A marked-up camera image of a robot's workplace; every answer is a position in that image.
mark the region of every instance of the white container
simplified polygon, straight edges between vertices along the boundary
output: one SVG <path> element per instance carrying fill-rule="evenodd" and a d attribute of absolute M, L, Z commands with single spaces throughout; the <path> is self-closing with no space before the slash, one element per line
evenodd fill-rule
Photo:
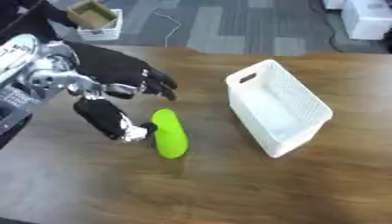
<path fill-rule="evenodd" d="M 78 27 L 78 33 L 85 41 L 115 40 L 120 38 L 123 28 L 123 10 L 112 10 L 117 15 L 117 20 L 112 28 L 89 30 Z"/>
<path fill-rule="evenodd" d="M 392 27 L 385 0 L 346 0 L 341 15 L 350 39 L 380 40 Z"/>
<path fill-rule="evenodd" d="M 273 158 L 311 140 L 333 116 L 328 106 L 274 60 L 231 74 L 226 83 L 230 107 Z"/>
<path fill-rule="evenodd" d="M 341 10 L 346 0 L 323 0 L 324 6 L 328 10 Z"/>

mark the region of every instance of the green cup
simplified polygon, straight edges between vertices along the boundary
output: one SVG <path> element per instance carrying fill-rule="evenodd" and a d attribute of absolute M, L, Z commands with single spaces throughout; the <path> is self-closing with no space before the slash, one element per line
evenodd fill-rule
<path fill-rule="evenodd" d="M 176 114 L 168 108 L 160 109 L 152 116 L 158 126 L 154 133 L 157 150 L 164 158 L 179 158 L 188 149 L 188 139 Z"/>

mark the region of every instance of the white laundry basket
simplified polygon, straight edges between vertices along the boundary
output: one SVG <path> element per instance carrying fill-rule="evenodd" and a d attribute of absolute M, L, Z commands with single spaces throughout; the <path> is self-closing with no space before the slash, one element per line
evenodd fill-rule
<path fill-rule="evenodd" d="M 273 158 L 311 140 L 332 110 L 274 60 L 227 77 L 230 107 Z"/>
<path fill-rule="evenodd" d="M 112 10 L 117 15 L 117 20 L 112 28 L 89 30 L 78 27 L 78 33 L 85 41 L 115 40 L 120 38 L 123 28 L 123 10 Z"/>

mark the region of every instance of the floor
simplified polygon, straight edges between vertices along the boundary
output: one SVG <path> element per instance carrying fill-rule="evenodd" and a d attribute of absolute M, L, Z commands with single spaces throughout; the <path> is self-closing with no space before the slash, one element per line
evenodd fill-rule
<path fill-rule="evenodd" d="M 52 0 L 65 9 L 79 0 Z M 124 25 L 107 45 L 187 46 L 204 53 L 266 53 L 276 56 L 308 52 L 385 53 L 379 41 L 347 37 L 339 13 L 324 13 L 319 0 L 101 0 L 122 9 Z M 178 24 L 181 26 L 170 36 Z M 326 17 L 328 27 L 323 21 Z M 55 25 L 66 39 L 81 41 L 76 31 Z"/>

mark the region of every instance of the brown table surface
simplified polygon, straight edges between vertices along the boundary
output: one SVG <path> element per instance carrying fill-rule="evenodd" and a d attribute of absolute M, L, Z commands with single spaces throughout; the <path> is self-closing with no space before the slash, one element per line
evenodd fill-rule
<path fill-rule="evenodd" d="M 151 141 L 114 143 L 51 101 L 0 151 L 0 216 L 49 223 L 392 223 L 392 57 L 276 58 L 334 111 L 299 150 L 267 157 L 228 106 L 225 77 L 267 59 L 121 47 L 169 72 L 176 102 L 115 102 L 135 121 L 177 111 L 190 150 L 167 160 Z"/>

